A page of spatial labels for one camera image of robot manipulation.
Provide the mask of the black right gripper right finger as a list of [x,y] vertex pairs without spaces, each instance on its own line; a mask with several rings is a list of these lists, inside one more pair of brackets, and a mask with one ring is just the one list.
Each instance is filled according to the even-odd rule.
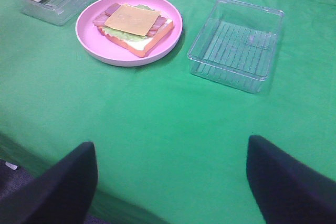
[[335,223],[335,181],[262,136],[249,137],[246,174],[266,223]]

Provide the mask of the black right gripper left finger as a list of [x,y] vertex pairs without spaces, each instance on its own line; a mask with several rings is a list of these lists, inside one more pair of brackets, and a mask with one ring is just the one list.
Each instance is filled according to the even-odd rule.
[[1,223],[84,223],[98,183],[96,151],[81,143],[1,200]]

